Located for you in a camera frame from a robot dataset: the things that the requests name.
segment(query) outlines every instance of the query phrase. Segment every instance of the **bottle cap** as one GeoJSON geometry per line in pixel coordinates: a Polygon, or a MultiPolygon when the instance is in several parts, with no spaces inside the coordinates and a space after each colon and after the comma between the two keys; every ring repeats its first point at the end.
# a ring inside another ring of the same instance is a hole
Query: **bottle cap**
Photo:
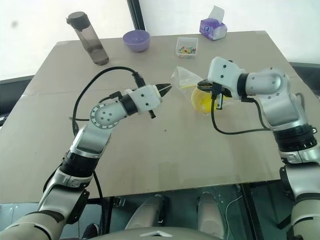
{"type": "Polygon", "coordinates": [[[66,23],[80,32],[90,26],[89,18],[83,11],[71,13],[66,19],[66,23]]]}

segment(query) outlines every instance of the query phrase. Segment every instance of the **purple bowl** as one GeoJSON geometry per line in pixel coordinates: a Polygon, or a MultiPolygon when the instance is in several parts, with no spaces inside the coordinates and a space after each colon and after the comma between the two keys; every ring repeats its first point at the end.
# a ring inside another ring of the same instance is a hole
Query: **purple bowl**
{"type": "Polygon", "coordinates": [[[125,45],[134,52],[143,52],[150,45],[150,34],[144,30],[128,31],[122,39],[125,45]]]}

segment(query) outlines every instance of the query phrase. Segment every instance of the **robotic arm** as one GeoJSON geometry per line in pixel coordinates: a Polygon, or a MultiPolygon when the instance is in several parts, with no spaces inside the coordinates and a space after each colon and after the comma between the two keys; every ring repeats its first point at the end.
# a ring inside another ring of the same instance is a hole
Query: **robotic arm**
{"type": "Polygon", "coordinates": [[[99,103],[90,112],[89,123],[75,139],[55,171],[38,205],[0,234],[1,240],[58,240],[63,227],[79,220],[89,192],[85,187],[93,178],[98,161],[108,144],[112,130],[120,120],[149,111],[162,103],[170,84],[144,85],[118,94],[112,103],[99,103]]]}
{"type": "Polygon", "coordinates": [[[319,239],[320,145],[314,137],[317,130],[308,124],[300,101],[289,91],[288,77],[272,67],[246,73],[236,64],[216,57],[211,62],[207,81],[212,83],[214,99],[219,94],[244,102],[247,96],[259,99],[285,163],[280,168],[280,178],[296,201],[288,239],[319,239]]]}

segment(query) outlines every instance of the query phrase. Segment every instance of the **white wall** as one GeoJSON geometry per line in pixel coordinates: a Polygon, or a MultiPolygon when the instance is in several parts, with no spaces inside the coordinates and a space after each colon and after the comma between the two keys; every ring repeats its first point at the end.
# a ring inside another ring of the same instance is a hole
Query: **white wall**
{"type": "Polygon", "coordinates": [[[151,35],[198,33],[213,5],[229,32],[266,30],[288,61],[320,64],[320,0],[140,0],[151,35]]]}
{"type": "Polygon", "coordinates": [[[0,80],[34,75],[58,41],[78,39],[66,23],[87,13],[99,38],[133,30],[126,0],[1,0],[0,80]]]}

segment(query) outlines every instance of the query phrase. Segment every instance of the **yellow object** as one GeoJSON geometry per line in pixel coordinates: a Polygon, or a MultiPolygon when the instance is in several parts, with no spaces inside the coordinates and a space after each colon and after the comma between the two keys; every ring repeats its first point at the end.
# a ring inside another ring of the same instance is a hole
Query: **yellow object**
{"type": "Polygon", "coordinates": [[[198,88],[195,88],[191,95],[191,102],[193,107],[202,112],[210,113],[211,112],[211,94],[209,92],[201,91],[198,88]]]}

